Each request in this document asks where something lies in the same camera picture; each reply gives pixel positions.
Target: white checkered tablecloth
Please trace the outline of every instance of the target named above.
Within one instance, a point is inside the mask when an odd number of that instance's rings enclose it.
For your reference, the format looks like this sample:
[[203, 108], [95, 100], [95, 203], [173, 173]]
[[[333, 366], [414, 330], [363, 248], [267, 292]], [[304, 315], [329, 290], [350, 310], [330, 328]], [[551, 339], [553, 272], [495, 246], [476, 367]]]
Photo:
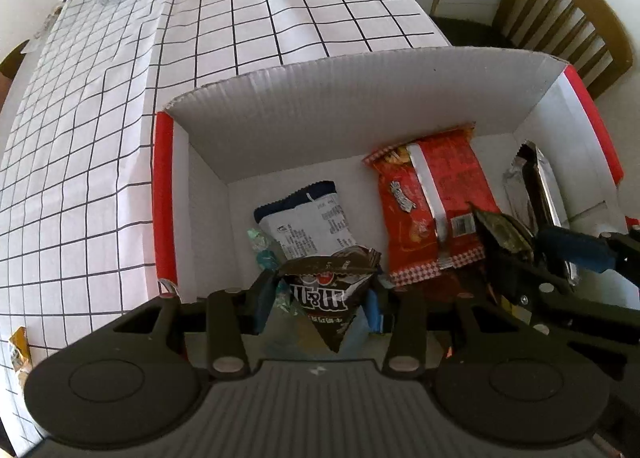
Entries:
[[267, 66], [447, 44], [414, 0], [68, 0], [0, 164], [0, 416], [15, 450], [40, 435], [11, 333], [27, 327], [38, 363], [157, 294], [156, 110]]

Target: dark blue package edge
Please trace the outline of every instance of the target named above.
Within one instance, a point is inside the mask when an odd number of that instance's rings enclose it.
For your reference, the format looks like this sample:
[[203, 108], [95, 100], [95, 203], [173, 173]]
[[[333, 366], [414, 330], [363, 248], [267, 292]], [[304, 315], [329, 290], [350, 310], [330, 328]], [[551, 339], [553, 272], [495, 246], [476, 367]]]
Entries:
[[303, 187], [295, 193], [291, 193], [289, 196], [283, 198], [282, 200], [278, 200], [277, 202], [268, 203], [258, 207], [254, 210], [255, 222], [259, 224], [265, 216], [279, 213], [280, 211], [293, 209], [301, 204], [317, 200], [323, 197], [325, 194], [335, 192], [335, 182], [331, 180], [321, 180], [320, 182], [316, 182]]

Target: gray ribbed panel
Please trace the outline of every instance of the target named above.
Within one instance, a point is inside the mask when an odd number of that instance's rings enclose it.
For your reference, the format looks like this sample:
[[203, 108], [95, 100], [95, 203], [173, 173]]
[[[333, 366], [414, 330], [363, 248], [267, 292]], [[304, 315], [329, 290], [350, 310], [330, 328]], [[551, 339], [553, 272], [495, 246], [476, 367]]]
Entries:
[[[322, 366], [320, 375], [311, 370]], [[589, 442], [521, 451], [445, 419], [413, 381], [373, 362], [267, 361], [251, 378], [213, 387], [193, 418], [136, 448], [88, 452], [46, 441], [31, 458], [602, 458]]]

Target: brown candy package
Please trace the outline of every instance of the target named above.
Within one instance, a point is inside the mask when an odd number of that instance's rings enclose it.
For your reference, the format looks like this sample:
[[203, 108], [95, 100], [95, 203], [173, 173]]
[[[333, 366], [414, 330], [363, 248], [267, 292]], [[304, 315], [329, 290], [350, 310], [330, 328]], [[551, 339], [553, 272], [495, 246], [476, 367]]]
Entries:
[[340, 350], [379, 261], [379, 252], [354, 245], [332, 256], [297, 258], [280, 267], [293, 298], [332, 352]]

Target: barcode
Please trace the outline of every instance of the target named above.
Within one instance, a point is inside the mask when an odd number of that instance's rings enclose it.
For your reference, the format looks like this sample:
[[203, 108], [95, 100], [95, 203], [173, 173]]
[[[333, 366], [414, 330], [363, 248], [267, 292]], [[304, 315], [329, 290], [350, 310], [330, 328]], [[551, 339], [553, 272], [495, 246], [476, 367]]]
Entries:
[[453, 237], [462, 236], [465, 234], [471, 234], [476, 232], [476, 223], [474, 222], [474, 216], [472, 213], [463, 214], [462, 216], [456, 216], [451, 219], [451, 229], [453, 231]]

